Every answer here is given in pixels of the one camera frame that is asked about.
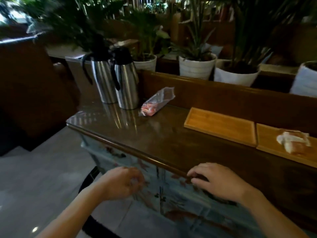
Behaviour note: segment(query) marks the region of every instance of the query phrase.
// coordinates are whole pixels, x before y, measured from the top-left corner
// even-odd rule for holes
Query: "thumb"
[[[198,178],[192,178],[192,183],[197,185],[199,188],[207,190],[210,188],[210,183],[208,181],[204,181]]]

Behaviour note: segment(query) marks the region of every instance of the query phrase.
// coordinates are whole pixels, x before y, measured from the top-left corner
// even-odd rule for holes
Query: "painted cabinet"
[[[118,166],[137,167],[145,187],[134,200],[202,237],[256,237],[264,235],[249,212],[232,201],[221,200],[180,177],[140,158],[82,135],[85,148],[104,173]]]

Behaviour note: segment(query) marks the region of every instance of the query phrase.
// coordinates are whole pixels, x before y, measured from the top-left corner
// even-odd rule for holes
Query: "empty wooden tray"
[[[307,147],[307,152],[304,155],[291,155],[285,151],[283,145],[276,141],[276,137],[283,133],[282,130],[263,124],[256,124],[256,131],[258,139],[257,149],[317,168],[316,138],[308,138],[311,147]]]
[[[255,124],[249,120],[191,108],[184,127],[256,147]]]

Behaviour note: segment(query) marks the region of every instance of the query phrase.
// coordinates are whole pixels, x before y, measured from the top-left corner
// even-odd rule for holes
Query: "hand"
[[[231,169],[220,164],[199,164],[190,169],[187,176],[196,177],[197,174],[205,176],[209,182],[192,178],[192,183],[222,199],[242,204],[245,194],[256,190],[256,188],[241,179]]]
[[[135,167],[117,167],[101,176],[95,185],[102,200],[123,199],[142,189],[144,176]]]

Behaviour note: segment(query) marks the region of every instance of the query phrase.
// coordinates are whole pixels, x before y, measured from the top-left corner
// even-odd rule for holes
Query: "clear plastic package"
[[[165,87],[149,98],[141,107],[140,116],[153,116],[175,98],[174,87]]]

